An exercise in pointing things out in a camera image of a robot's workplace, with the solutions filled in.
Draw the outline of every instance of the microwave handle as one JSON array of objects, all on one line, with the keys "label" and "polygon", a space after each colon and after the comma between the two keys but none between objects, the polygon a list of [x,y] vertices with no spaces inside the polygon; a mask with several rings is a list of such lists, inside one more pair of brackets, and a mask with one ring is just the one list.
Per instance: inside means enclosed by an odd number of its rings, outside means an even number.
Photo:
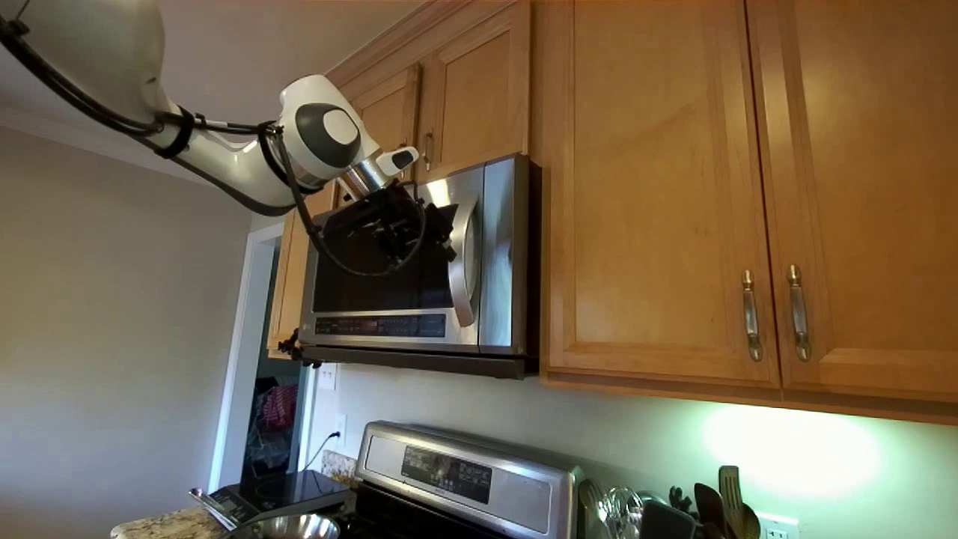
[{"label": "microwave handle", "polygon": [[459,325],[475,324],[475,304],[472,297],[480,289],[480,258],[481,258],[481,231],[475,228],[475,198],[459,203],[450,234],[450,297],[459,318]]}]

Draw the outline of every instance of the wooden cabinet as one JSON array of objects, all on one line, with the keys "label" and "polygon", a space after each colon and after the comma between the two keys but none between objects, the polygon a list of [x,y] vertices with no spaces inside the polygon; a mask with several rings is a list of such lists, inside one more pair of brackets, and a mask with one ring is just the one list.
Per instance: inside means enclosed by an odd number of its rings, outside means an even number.
[{"label": "wooden cabinet", "polygon": [[[312,194],[306,200],[312,216],[333,210],[334,186]],[[296,212],[287,212],[279,238],[279,258],[272,273],[272,303],[270,303],[270,328],[266,328],[266,357],[270,358],[290,358],[281,346],[302,319],[302,292],[306,292],[306,262],[309,262],[309,237]]]},{"label": "wooden cabinet", "polygon": [[546,378],[956,405],[956,17],[950,0],[543,2]]},{"label": "wooden cabinet", "polygon": [[417,179],[529,150],[529,2],[427,2],[328,75]]}]

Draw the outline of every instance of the microwave window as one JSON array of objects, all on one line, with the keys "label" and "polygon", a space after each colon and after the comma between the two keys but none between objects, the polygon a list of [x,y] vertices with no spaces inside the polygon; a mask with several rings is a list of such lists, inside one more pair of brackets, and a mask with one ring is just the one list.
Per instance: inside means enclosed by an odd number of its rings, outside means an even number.
[{"label": "microwave window", "polygon": [[[420,252],[388,276],[357,276],[333,259],[318,258],[313,310],[397,310],[397,307],[450,307],[450,253],[442,249],[453,228],[456,207],[426,210],[426,238]],[[369,237],[339,243],[343,259],[372,267],[382,259]]]}]

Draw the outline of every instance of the microwave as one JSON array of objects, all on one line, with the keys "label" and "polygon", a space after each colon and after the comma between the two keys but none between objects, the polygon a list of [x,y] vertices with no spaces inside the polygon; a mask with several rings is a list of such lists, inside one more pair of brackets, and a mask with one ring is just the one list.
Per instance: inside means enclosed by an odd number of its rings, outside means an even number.
[{"label": "microwave", "polygon": [[[403,186],[441,228],[388,276],[348,273],[312,249],[306,363],[525,378],[538,369],[538,174],[528,156]],[[349,258],[375,243],[343,246]]]}]

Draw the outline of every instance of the stove control panel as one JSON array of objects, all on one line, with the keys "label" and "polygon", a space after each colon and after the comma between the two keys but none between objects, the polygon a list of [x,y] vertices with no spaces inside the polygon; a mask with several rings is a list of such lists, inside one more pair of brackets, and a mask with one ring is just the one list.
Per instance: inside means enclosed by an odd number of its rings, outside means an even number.
[{"label": "stove control panel", "polygon": [[580,468],[562,456],[427,426],[364,426],[360,480],[505,535],[575,535]]}]

